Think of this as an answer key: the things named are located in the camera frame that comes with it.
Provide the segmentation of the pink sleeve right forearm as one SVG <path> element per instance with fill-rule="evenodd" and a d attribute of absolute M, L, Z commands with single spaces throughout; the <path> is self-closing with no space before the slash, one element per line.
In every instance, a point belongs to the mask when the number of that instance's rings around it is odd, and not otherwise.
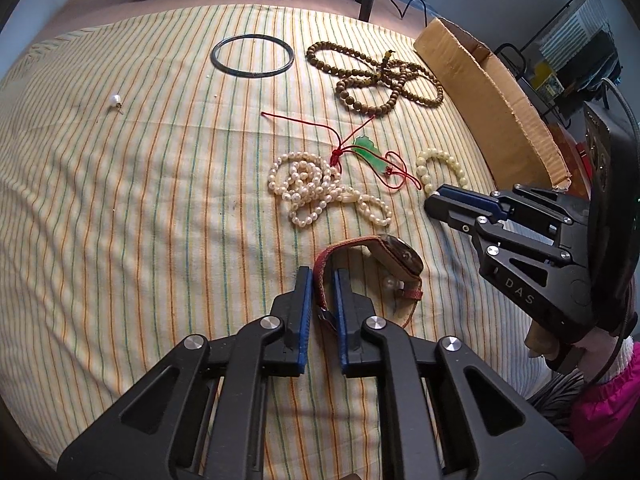
<path fill-rule="evenodd" d="M 570 412 L 570 433 L 592 464 L 612 444 L 639 401 L 639 344 L 627 338 L 610 370 L 588 387 Z"/>

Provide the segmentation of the right gloved hand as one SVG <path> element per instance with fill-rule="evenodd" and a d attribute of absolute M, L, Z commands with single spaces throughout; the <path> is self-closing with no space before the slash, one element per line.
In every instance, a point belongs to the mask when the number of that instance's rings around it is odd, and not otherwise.
<path fill-rule="evenodd" d="M 535 321 L 529 326 L 525 338 L 530 356 L 543 356 L 551 362 L 563 362 L 561 344 L 549 332 Z M 624 340 L 611 336 L 606 330 L 594 328 L 576 344 L 570 345 L 570 351 L 577 350 L 579 360 L 570 366 L 577 368 L 588 384 L 605 384 L 622 374 L 634 355 L 634 340 L 631 336 Z"/>

